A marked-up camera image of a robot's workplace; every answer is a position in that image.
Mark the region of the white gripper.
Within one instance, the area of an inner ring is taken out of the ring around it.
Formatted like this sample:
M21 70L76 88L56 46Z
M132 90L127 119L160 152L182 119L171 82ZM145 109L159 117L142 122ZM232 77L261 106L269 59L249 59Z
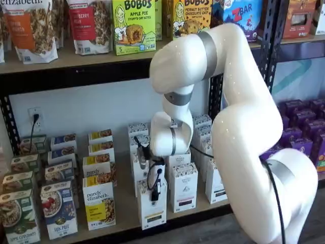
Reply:
M151 192L151 201L157 201L160 196L160 180L165 176L165 163L154 162L151 166L151 183L154 184Z

